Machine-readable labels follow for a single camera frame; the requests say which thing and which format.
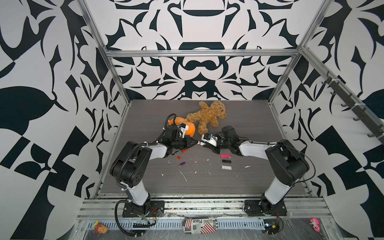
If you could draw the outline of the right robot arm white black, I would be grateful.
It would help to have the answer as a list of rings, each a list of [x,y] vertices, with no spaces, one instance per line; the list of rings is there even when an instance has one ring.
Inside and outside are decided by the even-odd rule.
[[[222,128],[218,134],[204,134],[204,147],[219,154],[229,150],[241,157],[255,157],[267,160],[274,172],[274,179],[259,201],[246,200],[244,211],[250,217],[286,216],[284,198],[309,170],[305,154],[298,151],[288,140],[274,143],[259,143],[240,137],[232,126]]]

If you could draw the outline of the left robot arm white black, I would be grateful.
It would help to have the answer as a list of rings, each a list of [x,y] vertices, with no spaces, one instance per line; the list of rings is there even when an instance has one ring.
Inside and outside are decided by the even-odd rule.
[[[160,202],[151,205],[151,196],[143,183],[148,164],[151,160],[163,159],[196,145],[195,131],[194,123],[170,114],[163,131],[153,142],[129,141],[125,144],[110,167],[110,175],[128,196],[124,201],[124,218],[153,216],[161,210]]]

